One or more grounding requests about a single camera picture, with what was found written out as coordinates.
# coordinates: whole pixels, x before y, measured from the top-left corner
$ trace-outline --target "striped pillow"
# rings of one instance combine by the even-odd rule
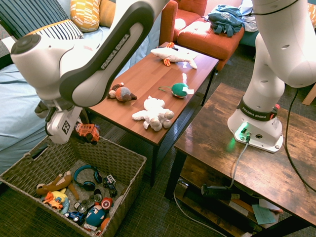
[[[83,33],[70,19],[44,26],[28,33],[28,35],[32,34],[45,35],[59,40],[75,40],[83,38]]]
[[[71,0],[71,20],[82,32],[96,31],[100,23],[101,0]]]
[[[0,0],[0,9],[1,24],[17,39],[68,19],[58,0]]]

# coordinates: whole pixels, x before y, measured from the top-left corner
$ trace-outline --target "white cable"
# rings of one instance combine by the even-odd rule
[[[227,187],[227,186],[226,186],[226,188],[228,188],[228,189],[230,189],[230,188],[233,186],[233,184],[234,184],[235,175],[236,175],[236,170],[237,170],[237,166],[238,166],[239,160],[240,160],[240,158],[241,158],[242,154],[245,152],[245,150],[246,150],[246,148],[247,148],[248,144],[249,144],[249,142],[247,142],[247,143],[246,143],[245,148],[243,149],[243,151],[240,153],[240,155],[239,155],[239,157],[238,157],[238,160],[237,160],[237,163],[236,163],[236,166],[235,166],[235,170],[234,170],[234,174],[233,174],[233,179],[232,179],[232,182],[231,182],[231,184],[230,184],[230,186],[229,186],[229,187]]]
[[[211,230],[213,230],[213,231],[219,233],[220,235],[222,235],[222,236],[224,236],[224,237],[227,237],[226,235],[220,233],[218,230],[216,230],[216,229],[214,229],[214,228],[212,228],[212,227],[210,227],[210,226],[208,226],[208,225],[206,225],[206,224],[204,224],[204,223],[202,223],[202,222],[200,222],[200,221],[197,221],[196,219],[193,219],[192,217],[188,216],[188,215],[181,209],[179,203],[177,202],[176,195],[175,195],[174,191],[173,191],[173,197],[174,197],[174,200],[175,200],[175,202],[176,202],[178,208],[182,211],[182,213],[183,213],[186,217],[188,217],[189,219],[191,219],[191,220],[193,220],[193,221],[195,221],[195,222],[197,222],[197,223],[199,223],[199,224],[201,224],[201,225],[203,225],[203,226],[205,226],[205,227],[210,228]]]

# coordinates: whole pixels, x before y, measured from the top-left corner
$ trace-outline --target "green plush toy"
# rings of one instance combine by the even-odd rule
[[[178,98],[184,98],[188,94],[186,91],[183,91],[183,88],[189,88],[186,84],[184,83],[175,83],[172,87],[170,86],[161,86],[159,87],[159,90],[166,91],[165,89],[162,89],[163,87],[166,88],[171,88],[171,92],[174,96]]]

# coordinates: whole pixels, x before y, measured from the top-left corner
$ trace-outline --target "throw pillow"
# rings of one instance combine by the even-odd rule
[[[27,35],[32,34],[45,35],[59,40],[75,40],[83,38],[83,33],[70,19],[44,26]]]
[[[116,4],[110,0],[101,0],[100,26],[111,27],[114,19]]]
[[[100,23],[100,0],[71,0],[71,20],[82,32],[96,31]]]
[[[310,15],[313,27],[316,28],[316,5],[308,3],[308,13]]]
[[[0,0],[0,9],[0,24],[16,39],[68,19],[58,0]]]

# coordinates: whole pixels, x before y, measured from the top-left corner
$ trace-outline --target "orange toy truck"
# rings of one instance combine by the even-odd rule
[[[92,145],[97,145],[100,134],[98,125],[78,123],[76,125],[76,132],[80,137],[84,137],[86,142],[91,143]]]

